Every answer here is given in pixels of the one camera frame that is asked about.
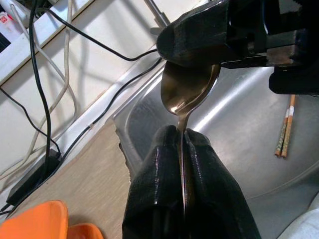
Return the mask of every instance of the sink basin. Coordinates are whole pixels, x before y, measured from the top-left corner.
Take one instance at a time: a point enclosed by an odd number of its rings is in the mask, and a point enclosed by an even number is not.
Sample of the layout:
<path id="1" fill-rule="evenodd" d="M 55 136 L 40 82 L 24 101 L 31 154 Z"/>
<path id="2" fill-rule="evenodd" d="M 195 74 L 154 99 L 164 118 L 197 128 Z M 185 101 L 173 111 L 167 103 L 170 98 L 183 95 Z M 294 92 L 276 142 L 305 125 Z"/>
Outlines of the sink basin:
<path id="1" fill-rule="evenodd" d="M 160 99 L 161 69 L 115 115 L 134 177 L 155 132 L 177 124 Z M 274 155 L 290 96 L 268 88 L 273 68 L 222 69 L 188 128 L 206 135 L 239 183 L 262 238 L 274 239 L 319 191 L 319 99 L 297 96 L 287 159 Z"/>

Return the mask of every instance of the black cable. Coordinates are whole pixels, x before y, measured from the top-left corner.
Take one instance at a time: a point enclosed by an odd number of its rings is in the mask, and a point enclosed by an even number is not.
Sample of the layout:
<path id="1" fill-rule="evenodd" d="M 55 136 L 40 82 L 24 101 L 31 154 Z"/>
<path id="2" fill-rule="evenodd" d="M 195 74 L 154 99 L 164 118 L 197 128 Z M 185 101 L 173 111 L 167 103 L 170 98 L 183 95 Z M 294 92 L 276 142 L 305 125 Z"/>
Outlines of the black cable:
<path id="1" fill-rule="evenodd" d="M 9 213 L 11 213 L 11 212 L 12 212 L 12 210 L 10 210 L 10 211 L 0 212 L 0 216 L 1 216 L 1 215 L 4 215 L 4 214 L 9 214 Z"/>
<path id="2" fill-rule="evenodd" d="M 3 212 L 5 209 L 7 209 L 8 207 L 10 207 L 10 204 L 7 203 L 5 204 L 1 209 L 0 209 L 0 212 Z"/>
<path id="3" fill-rule="evenodd" d="M 0 91 L 1 91 L 5 96 L 7 96 L 12 102 L 14 102 L 15 104 L 17 104 L 18 106 L 20 106 L 20 107 L 23 109 L 26 118 L 28 119 L 28 121 L 30 122 L 30 124 L 32 125 L 32 127 L 33 127 L 36 131 L 38 131 L 40 134 L 42 134 L 42 135 L 44 135 L 45 137 L 47 137 L 47 135 L 46 135 L 43 131 L 41 131 L 39 128 L 37 128 L 37 127 L 35 126 L 35 124 L 33 123 L 33 121 L 31 120 L 31 118 L 30 118 L 30 116 L 29 116 L 29 114 L 28 114 L 28 111 L 26 111 L 26 108 L 25 108 L 22 104 L 20 104 L 18 101 L 16 101 L 14 98 L 12 98 L 12 97 L 11 97 L 4 89 L 2 89 L 1 87 L 0 87 Z M 57 149 L 58 152 L 61 154 L 61 151 L 60 151 L 60 148 L 59 148 L 58 144 L 57 144 L 53 139 L 50 139 L 50 140 L 51 140 L 52 143 L 54 143 L 54 145 L 56 146 L 56 149 Z"/>
<path id="4" fill-rule="evenodd" d="M 44 107 L 44 111 L 45 111 L 45 117 L 46 117 L 46 125 L 47 125 L 45 163 L 44 163 L 44 167 L 43 167 L 42 176 L 39 180 L 39 183 L 40 183 L 40 181 L 43 181 L 43 179 L 46 175 L 46 172 L 48 170 L 48 166 L 49 166 L 50 139 L 51 139 L 51 117 L 50 117 L 48 103 L 46 101 L 45 94 L 44 94 L 42 86 L 41 86 L 39 70 L 38 70 L 38 66 L 37 66 L 36 58 L 35 58 L 34 37 L 33 37 L 33 19 L 34 19 L 34 14 L 35 14 L 37 2 L 38 2 L 37 0 L 32 1 L 32 8 L 31 8 L 30 17 L 29 17 L 29 38 L 30 38 L 29 43 L 30 43 L 31 60 L 32 60 L 32 66 L 33 66 L 36 86 L 39 90 L 39 93 L 40 93 L 40 96 L 42 99 L 42 103 L 43 103 L 43 107 Z"/>
<path id="5" fill-rule="evenodd" d="M 136 79 L 138 79 L 139 77 L 147 74 L 148 72 L 150 72 L 151 70 L 153 70 L 160 62 L 161 62 L 161 58 L 154 63 L 154 65 L 152 65 L 151 67 L 149 67 L 147 70 L 143 71 L 142 73 L 138 74 L 137 76 L 133 77 L 132 79 L 130 79 L 129 81 L 127 81 L 124 85 L 121 86 L 121 88 L 119 88 L 118 91 L 116 91 L 116 93 L 114 94 L 114 96 L 112 97 L 111 101 L 109 102 L 108 106 L 106 106 L 105 110 L 92 122 L 92 125 L 96 124 L 105 114 L 106 112 L 109 110 L 109 108 L 111 107 L 111 105 L 113 104 L 113 102 L 115 101 L 115 99 L 117 98 L 117 96 L 123 91 L 123 89 L 129 85 L 130 83 L 132 83 L 133 81 L 135 81 Z M 23 198 L 21 198 L 17 204 L 12 208 L 11 212 L 13 213 L 16 208 L 28 197 L 30 196 L 35 190 L 37 190 L 42 184 L 44 184 L 50 177 L 52 177 L 52 175 L 54 175 L 58 169 L 62 166 L 63 162 L 65 161 L 66 157 L 68 156 L 68 154 L 70 153 L 70 151 L 72 150 L 72 148 L 76 145 L 76 143 L 80 140 L 80 138 L 91 128 L 91 126 L 87 126 L 77 137 L 76 139 L 73 141 L 73 143 L 68 147 L 68 149 L 65 151 L 64 155 L 61 158 L 61 161 L 59 162 L 59 165 L 55 168 L 55 170 L 50 174 L 49 177 L 47 177 L 46 180 L 44 180 L 42 183 L 40 183 L 39 185 L 37 185 L 35 188 L 33 188 L 32 190 L 30 190 L 30 192 L 25 195 Z"/>
<path id="6" fill-rule="evenodd" d="M 133 57 L 133 58 L 129 58 L 129 57 L 126 57 L 122 54 L 120 54 L 119 52 L 113 50 L 112 48 L 104 45 L 103 43 L 99 42 L 98 40 L 94 39 L 93 37 L 87 35 L 86 33 L 84 33 L 83 31 L 77 29 L 75 26 L 73 26 L 72 24 L 69 24 L 68 22 L 66 22 L 65 20 L 63 20 L 62 18 L 60 18 L 55 12 L 53 12 L 51 9 L 48 9 L 48 8 L 43 8 L 43 7 L 40 7 L 36 10 L 36 12 L 49 12 L 52 16 L 54 16 L 59 22 L 61 22 L 62 24 L 66 25 L 67 27 L 71 28 L 72 30 L 74 30 L 75 32 L 79 33 L 80 35 L 84 36 L 85 38 L 89 39 L 90 41 L 94 42 L 95 44 L 103 47 L 104 49 L 112 52 L 113 54 L 117 55 L 118 57 L 121 57 L 122 59 L 126 60 L 126 61 L 136 61 L 140 58 L 142 58 L 143 56 L 146 56 L 150 53 L 153 53 L 153 52 L 156 52 L 157 50 L 154 49 L 154 50 L 151 50 L 151 51 L 147 51 L 137 57 Z"/>

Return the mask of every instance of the metal rod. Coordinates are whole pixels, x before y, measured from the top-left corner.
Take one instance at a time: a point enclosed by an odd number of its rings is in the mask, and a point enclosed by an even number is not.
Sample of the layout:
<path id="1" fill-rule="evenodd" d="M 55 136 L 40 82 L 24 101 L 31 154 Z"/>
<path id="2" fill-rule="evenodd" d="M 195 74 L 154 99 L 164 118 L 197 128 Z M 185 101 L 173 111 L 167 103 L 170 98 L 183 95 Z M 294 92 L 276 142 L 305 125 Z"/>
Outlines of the metal rod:
<path id="1" fill-rule="evenodd" d="M 164 28 L 170 24 L 170 21 L 165 15 L 165 13 L 159 10 L 158 6 L 155 4 L 153 0 L 144 1 L 153 13 L 153 15 L 155 16 L 155 22 L 159 25 L 159 27 Z"/>

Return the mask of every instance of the red and white label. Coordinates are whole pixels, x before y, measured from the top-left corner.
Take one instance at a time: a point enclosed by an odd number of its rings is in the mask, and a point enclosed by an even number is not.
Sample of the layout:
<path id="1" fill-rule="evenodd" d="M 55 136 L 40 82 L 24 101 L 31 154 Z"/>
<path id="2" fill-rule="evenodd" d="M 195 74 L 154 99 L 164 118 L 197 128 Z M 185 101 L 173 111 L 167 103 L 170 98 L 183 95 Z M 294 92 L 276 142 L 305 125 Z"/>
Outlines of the red and white label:
<path id="1" fill-rule="evenodd" d="M 0 17 L 0 21 L 2 23 L 5 23 L 6 21 L 8 21 L 8 19 L 5 16 Z"/>

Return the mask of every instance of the white cloth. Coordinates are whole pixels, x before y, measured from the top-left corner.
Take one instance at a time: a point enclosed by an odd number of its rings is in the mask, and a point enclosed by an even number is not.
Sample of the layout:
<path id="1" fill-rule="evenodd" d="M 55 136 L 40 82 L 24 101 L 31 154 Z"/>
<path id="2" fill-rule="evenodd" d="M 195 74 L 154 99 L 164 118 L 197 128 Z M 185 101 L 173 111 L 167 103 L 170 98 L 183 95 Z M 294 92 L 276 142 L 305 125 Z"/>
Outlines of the white cloth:
<path id="1" fill-rule="evenodd" d="M 319 194 L 307 212 L 296 218 L 278 239 L 319 239 Z"/>

